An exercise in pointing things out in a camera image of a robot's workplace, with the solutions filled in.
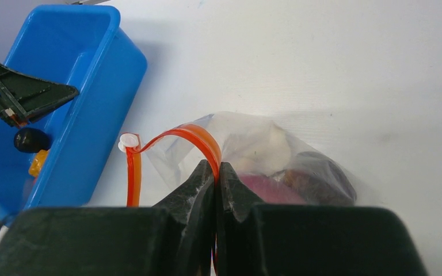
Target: orange object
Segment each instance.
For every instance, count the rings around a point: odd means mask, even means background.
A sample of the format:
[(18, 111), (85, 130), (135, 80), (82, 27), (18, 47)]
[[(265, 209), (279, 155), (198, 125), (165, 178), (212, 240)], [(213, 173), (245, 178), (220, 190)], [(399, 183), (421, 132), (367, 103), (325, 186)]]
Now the orange object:
[(38, 177), (38, 175), (41, 172), (41, 168), (43, 167), (43, 164), (45, 163), (45, 160), (47, 160), (48, 151), (41, 150), (33, 159), (33, 162), (31, 163), (31, 166), (29, 166), (28, 174), (32, 175), (33, 177)]
[(212, 169), (214, 181), (217, 184), (219, 179), (219, 166), (221, 165), (221, 150), (216, 140), (204, 128), (195, 124), (185, 124), (177, 128), (166, 131), (149, 141), (143, 148), (126, 147), (126, 158), (128, 163), (128, 195), (126, 206), (137, 207), (139, 205), (141, 192), (141, 153), (151, 148), (156, 142), (167, 135), (175, 135), (190, 141), (206, 157)]

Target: transparent plastic bag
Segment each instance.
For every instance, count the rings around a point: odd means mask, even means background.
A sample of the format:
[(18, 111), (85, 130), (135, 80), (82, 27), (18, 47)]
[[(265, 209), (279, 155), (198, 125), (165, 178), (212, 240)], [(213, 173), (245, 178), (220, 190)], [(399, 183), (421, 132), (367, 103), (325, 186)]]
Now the transparent plastic bag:
[[(205, 129), (219, 145), (222, 161), (268, 203), (347, 206), (356, 201), (336, 162), (267, 118), (220, 112), (186, 125)], [(205, 159), (191, 141), (174, 136), (156, 142), (146, 154), (172, 190)]]

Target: white table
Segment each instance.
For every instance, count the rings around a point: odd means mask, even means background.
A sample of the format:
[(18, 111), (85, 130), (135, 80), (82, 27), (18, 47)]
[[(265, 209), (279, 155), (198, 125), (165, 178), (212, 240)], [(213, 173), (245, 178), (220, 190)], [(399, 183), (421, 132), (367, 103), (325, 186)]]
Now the white table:
[[(221, 110), (265, 115), (361, 180), (442, 275), (442, 0), (112, 0), (149, 69), (123, 131)], [(141, 202), (169, 192), (144, 164)], [(113, 149), (91, 206), (122, 206)]]

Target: ziplock bag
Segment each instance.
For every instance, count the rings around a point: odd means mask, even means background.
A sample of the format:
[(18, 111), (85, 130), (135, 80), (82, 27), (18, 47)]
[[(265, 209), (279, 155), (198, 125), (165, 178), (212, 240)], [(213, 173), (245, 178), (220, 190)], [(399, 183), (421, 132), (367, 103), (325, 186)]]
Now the ziplock bag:
[(129, 138), (131, 143), (122, 136), (119, 144), (127, 153), (128, 206), (137, 206), (139, 189), (134, 183), (141, 178), (140, 152), (147, 149), (172, 190), (207, 159), (215, 178), (221, 161), (229, 162), (240, 180), (267, 203), (348, 206), (356, 201), (353, 186), (336, 162), (267, 118), (220, 112), (171, 129), (144, 147)]

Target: blue container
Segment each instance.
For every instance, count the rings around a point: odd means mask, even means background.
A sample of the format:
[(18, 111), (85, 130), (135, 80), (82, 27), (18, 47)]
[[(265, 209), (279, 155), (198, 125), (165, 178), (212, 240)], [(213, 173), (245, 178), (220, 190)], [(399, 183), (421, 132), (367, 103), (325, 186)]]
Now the blue container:
[(14, 148), (17, 130), (0, 120), (0, 219), (90, 200), (147, 67), (119, 21), (114, 7), (45, 5), (24, 22), (5, 64), (80, 94), (30, 126), (52, 139), (36, 181), (28, 174), (34, 155)]

